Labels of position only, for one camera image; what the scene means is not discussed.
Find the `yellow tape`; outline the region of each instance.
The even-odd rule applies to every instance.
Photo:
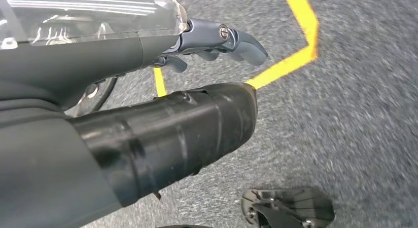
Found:
[[[280,77],[295,71],[296,69],[312,62],[317,58],[316,42],[318,37],[318,20],[308,0],[286,0],[292,9],[302,31],[305,35],[308,46],[299,50],[290,57],[271,66],[258,76],[247,81],[256,89],[259,89]]]
[[[164,86],[163,73],[161,68],[154,68],[155,88],[159,97],[167,95],[166,87]]]

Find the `gray carpet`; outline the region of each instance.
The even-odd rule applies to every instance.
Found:
[[[247,225],[248,188],[317,187],[336,206],[334,228],[418,227],[418,0],[309,0],[320,23],[319,59],[260,89],[254,137],[197,176],[88,228]],[[164,72],[169,92],[244,81],[306,45],[285,0],[182,0],[189,16],[257,37],[259,68],[187,57]],[[156,95],[151,69],[118,82],[105,109]]]

